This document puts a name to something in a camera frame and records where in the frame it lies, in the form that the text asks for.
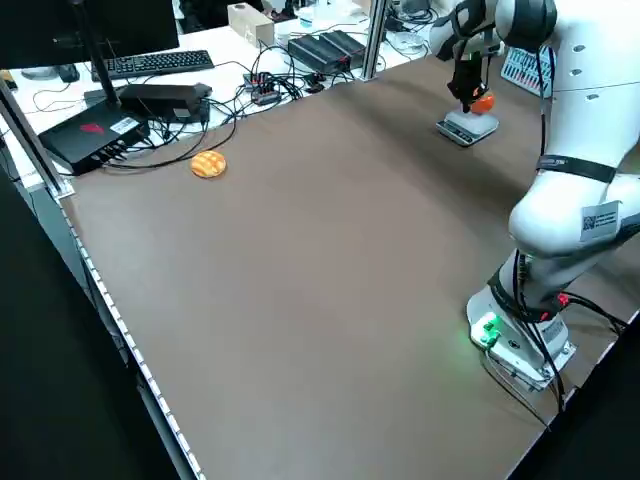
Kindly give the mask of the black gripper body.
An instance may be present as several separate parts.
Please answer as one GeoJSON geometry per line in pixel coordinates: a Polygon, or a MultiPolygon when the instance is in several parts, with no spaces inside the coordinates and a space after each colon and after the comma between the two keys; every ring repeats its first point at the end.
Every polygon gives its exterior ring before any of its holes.
{"type": "Polygon", "coordinates": [[[451,90],[476,90],[486,87],[482,77],[483,55],[464,55],[454,62],[454,73],[449,82],[451,90]]]}

